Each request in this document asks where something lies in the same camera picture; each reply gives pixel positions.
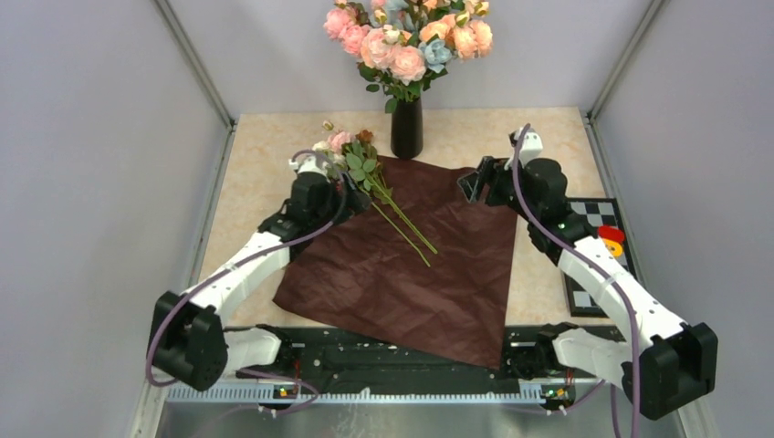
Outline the pink white rose stems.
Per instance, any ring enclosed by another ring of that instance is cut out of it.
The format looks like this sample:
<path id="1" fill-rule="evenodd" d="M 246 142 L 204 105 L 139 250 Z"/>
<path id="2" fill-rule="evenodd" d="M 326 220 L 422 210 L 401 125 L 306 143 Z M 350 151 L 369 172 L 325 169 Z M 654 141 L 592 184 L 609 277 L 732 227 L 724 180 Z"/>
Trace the pink white rose stems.
<path id="1" fill-rule="evenodd" d="M 328 137 L 316 142 L 312 150 L 333 161 L 332 165 L 325 164 L 328 174 L 333 176 L 336 170 L 347 173 L 356 188 L 371 200 L 375 211 L 430 267 L 428 257 L 415 240 L 418 239 L 432 255 L 437 255 L 438 250 L 394 201 L 393 188 L 384 176 L 384 161 L 379 158 L 374 145 L 373 132 L 367 129 L 347 131 L 337 128 L 330 120 L 322 121 L 321 128 Z"/>

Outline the red paper bouquet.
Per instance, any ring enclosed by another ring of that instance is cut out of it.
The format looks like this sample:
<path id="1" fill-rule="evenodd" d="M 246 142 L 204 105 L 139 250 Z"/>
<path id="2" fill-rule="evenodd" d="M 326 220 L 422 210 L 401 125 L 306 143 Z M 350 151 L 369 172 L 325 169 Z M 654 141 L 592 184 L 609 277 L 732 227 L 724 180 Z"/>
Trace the red paper bouquet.
<path id="1" fill-rule="evenodd" d="M 516 214 L 470 203 L 466 169 L 384 158 L 394 206 L 315 238 L 288 266 L 288 312 L 446 359 L 501 360 Z"/>

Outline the peach rose stem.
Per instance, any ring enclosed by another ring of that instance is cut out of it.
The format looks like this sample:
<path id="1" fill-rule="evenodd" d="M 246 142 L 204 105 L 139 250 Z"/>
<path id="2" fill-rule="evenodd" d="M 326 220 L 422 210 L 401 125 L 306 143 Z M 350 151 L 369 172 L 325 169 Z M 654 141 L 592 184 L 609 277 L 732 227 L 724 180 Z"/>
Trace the peach rose stem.
<path id="1" fill-rule="evenodd" d="M 420 29 L 419 41 L 427 46 L 439 41 L 451 57 L 462 60 L 487 57 L 494 46 L 490 25 L 470 18 L 467 13 L 448 14 L 431 21 Z"/>

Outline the pink rose stem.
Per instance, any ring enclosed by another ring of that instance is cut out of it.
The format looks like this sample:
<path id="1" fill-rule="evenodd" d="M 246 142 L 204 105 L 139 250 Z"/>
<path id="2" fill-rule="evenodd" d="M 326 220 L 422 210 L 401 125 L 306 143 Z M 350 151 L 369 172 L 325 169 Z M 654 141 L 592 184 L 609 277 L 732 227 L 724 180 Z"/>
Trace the pink rose stem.
<path id="1" fill-rule="evenodd" d="M 420 97 L 427 72 L 424 54 L 415 46 L 404 46 L 400 31 L 374 28 L 361 42 L 358 70 L 370 85 L 368 91 L 381 89 L 393 99 L 411 102 Z"/>

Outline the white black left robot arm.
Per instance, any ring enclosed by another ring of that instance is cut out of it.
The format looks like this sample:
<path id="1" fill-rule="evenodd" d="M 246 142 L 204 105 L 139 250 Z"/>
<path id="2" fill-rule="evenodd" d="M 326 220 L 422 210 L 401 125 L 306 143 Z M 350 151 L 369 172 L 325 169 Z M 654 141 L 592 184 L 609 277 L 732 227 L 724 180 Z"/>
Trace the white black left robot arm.
<path id="1" fill-rule="evenodd" d="M 155 370 L 197 391 L 222 376 L 260 367 L 281 377 L 292 366 L 292 352 L 267 325 L 227 328 L 237 308 L 269 276 L 288 266 L 331 227 L 365 212 L 370 198 L 343 172 L 299 171 L 290 196 L 266 218 L 247 242 L 213 274 L 184 292 L 167 291 L 156 301 L 145 370 Z"/>

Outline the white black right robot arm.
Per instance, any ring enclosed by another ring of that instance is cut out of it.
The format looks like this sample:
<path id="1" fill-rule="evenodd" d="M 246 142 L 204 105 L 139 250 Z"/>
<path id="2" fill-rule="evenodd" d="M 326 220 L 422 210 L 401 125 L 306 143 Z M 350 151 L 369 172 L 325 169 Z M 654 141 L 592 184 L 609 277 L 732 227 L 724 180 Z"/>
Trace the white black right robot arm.
<path id="1" fill-rule="evenodd" d="M 716 386 L 718 337 L 706 323 L 691 325 L 664 308 L 607 248 L 601 229 L 572 207 L 568 180 L 551 159 L 510 165 L 486 156 L 458 186 L 470 203 L 507 206 L 528 224 L 531 243 L 591 299 L 622 333 L 605 339 L 572 323 L 542 327 L 538 369 L 559 376 L 585 371 L 621 389 L 649 420 L 711 393 Z"/>

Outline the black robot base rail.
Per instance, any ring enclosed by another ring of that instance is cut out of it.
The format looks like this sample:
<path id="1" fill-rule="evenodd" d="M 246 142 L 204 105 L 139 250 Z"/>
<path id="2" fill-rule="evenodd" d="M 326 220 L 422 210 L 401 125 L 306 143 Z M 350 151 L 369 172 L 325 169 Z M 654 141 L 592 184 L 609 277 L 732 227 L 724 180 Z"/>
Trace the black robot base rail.
<path id="1" fill-rule="evenodd" d="M 280 350 L 267 365 L 240 365 L 236 375 L 261 371 L 304 381 L 322 395 L 368 390 L 384 396 L 568 397 L 574 384 L 588 379 L 575 370 L 544 370 L 534 349 L 535 328 L 506 331 L 502 357 L 494 368 L 397 346 L 338 328 L 271 328 Z"/>

